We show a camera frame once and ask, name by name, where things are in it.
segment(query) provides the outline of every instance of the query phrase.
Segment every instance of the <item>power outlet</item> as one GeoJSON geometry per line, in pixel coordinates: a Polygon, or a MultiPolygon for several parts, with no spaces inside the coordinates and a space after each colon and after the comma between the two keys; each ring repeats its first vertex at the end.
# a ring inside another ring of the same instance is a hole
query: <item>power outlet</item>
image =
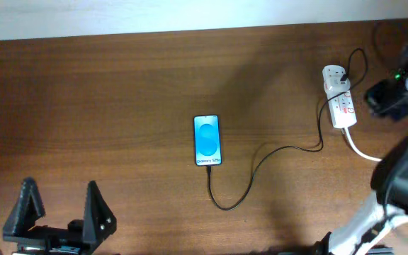
{"type": "Polygon", "coordinates": [[[326,66],[322,70],[324,90],[327,94],[327,99],[330,99],[341,92],[345,92],[329,101],[331,121],[335,128],[347,128],[357,123],[352,95],[349,91],[351,82],[349,79],[341,81],[341,78],[345,73],[346,70],[343,67],[336,65],[326,66]]]}

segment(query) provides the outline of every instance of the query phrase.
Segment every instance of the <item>wooden table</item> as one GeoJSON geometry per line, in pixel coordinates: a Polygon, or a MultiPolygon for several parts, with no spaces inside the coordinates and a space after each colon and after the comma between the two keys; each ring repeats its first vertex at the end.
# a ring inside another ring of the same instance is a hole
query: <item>wooden table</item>
{"type": "MultiPolygon", "coordinates": [[[[118,219],[98,254],[263,251],[313,244],[345,225],[370,192],[375,163],[348,148],[327,110],[324,150],[271,157],[232,212],[212,204],[205,169],[194,163],[193,116],[220,116],[223,164],[214,169],[213,190],[231,205],[269,151],[316,145],[322,68],[346,66],[363,47],[370,71],[353,91],[358,124],[351,130],[360,149],[383,155],[408,122],[375,119],[363,101],[387,77],[371,45],[374,24],[0,42],[1,248],[15,249],[2,242],[1,228],[27,176],[37,180],[47,211],[38,224],[53,227],[83,217],[86,185],[97,181],[118,219]]],[[[379,34],[387,57],[404,40],[387,25],[379,34]]],[[[352,81],[362,72],[356,56],[352,81]]],[[[394,235],[384,243],[408,254],[394,235]]]]}

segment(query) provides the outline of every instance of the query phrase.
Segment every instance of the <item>white wall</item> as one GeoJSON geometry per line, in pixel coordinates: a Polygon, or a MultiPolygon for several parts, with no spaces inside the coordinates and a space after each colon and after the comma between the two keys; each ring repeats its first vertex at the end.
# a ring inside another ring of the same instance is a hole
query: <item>white wall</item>
{"type": "Polygon", "coordinates": [[[0,40],[408,18],[408,0],[0,0],[0,40]]]}

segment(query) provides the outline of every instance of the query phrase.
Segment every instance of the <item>blue phone screen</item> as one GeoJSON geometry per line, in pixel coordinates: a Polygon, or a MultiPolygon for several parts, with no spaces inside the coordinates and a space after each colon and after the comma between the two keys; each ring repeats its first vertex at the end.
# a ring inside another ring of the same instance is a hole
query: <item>blue phone screen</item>
{"type": "Polygon", "coordinates": [[[218,116],[195,117],[195,150],[198,166],[221,164],[218,116]]]}

